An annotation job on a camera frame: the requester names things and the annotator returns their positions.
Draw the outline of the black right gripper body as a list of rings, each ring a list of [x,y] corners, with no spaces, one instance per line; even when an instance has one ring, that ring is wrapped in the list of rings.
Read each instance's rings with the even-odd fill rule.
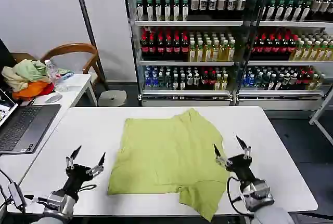
[[[240,154],[237,156],[230,157],[225,165],[225,168],[229,172],[233,172],[236,174],[237,179],[241,183],[251,183],[256,180],[256,177],[252,173],[250,169],[250,165],[252,163],[252,158],[245,156],[244,154]]]

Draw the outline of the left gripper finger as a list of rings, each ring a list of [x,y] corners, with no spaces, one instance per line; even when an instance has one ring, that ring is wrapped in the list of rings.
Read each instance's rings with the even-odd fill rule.
[[[99,160],[98,164],[94,166],[93,168],[90,168],[89,170],[86,171],[87,174],[89,175],[99,175],[101,172],[104,171],[104,162],[105,162],[105,155],[104,153]]]
[[[74,169],[74,159],[77,157],[82,146],[75,149],[70,156],[66,157],[66,169]]]

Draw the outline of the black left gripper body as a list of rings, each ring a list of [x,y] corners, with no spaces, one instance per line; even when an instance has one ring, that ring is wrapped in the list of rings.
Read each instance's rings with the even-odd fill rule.
[[[73,167],[66,169],[68,176],[62,190],[65,195],[70,196],[75,201],[78,201],[78,193],[84,190],[92,190],[96,188],[96,184],[82,186],[84,182],[91,181],[94,178],[94,170],[90,167],[74,164]]]

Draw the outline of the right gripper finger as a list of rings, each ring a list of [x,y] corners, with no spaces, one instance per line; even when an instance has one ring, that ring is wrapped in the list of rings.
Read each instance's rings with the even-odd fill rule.
[[[215,144],[214,144],[214,153],[215,153],[215,161],[218,164],[220,164],[221,166],[228,165],[228,158],[226,158],[220,154],[220,152]]]
[[[236,135],[236,139],[237,139],[239,145],[241,146],[241,148],[244,151],[244,159],[252,159],[252,157],[251,157],[252,147],[247,146],[247,144],[240,137],[238,137],[237,135]]]

